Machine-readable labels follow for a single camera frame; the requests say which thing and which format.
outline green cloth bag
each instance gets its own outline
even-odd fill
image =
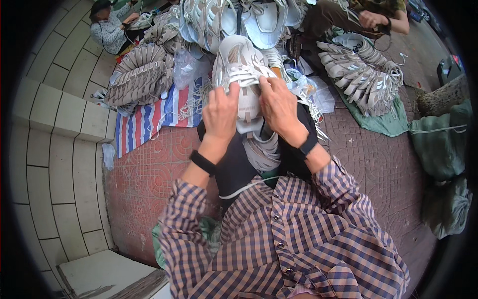
[[[397,137],[408,131],[408,120],[405,113],[405,107],[403,106],[403,102],[398,94],[395,95],[395,99],[392,102],[397,111],[396,118],[394,118],[391,112],[382,116],[364,116],[355,103],[349,103],[347,101],[347,95],[344,94],[344,91],[337,86],[335,87],[340,94],[342,101],[345,103],[345,106],[347,106],[350,111],[350,114],[352,114],[361,128],[381,133],[388,137]]]
[[[471,198],[464,175],[447,185],[433,186],[423,199],[422,221],[438,239],[461,233],[467,222]]]
[[[221,222],[214,220],[211,217],[202,217],[199,220],[199,227],[201,228],[203,237],[207,241],[209,250],[212,253],[217,253],[219,250],[219,240],[221,238]],[[166,269],[166,259],[161,251],[161,244],[159,243],[159,235],[161,233],[161,226],[159,223],[152,229],[152,245],[154,248],[154,257],[159,267]]]
[[[465,100],[450,113],[422,117],[410,125],[415,151],[435,180],[448,181],[465,171],[465,132],[471,117],[470,100]]]

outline black cap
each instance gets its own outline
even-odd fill
[[[97,14],[100,10],[110,7],[111,5],[115,5],[118,0],[110,2],[109,0],[98,0],[93,3],[91,7],[90,17]]]

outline patterned jacket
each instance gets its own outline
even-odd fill
[[[252,182],[261,178],[256,176]],[[370,199],[337,158],[312,184],[261,182],[228,209],[213,256],[198,226],[206,191],[175,181],[160,217],[174,298],[400,298],[410,282]]]

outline brown pants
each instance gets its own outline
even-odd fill
[[[383,35],[383,33],[363,28],[350,21],[340,5],[327,0],[319,0],[316,5],[309,8],[302,26],[304,37],[309,39],[321,37],[332,26],[340,27],[345,31],[354,31],[370,39],[377,39]]]

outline tree trunk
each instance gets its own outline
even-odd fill
[[[469,97],[467,78],[462,74],[439,89],[418,96],[418,110],[422,116],[440,116],[449,113],[453,105],[460,104]]]

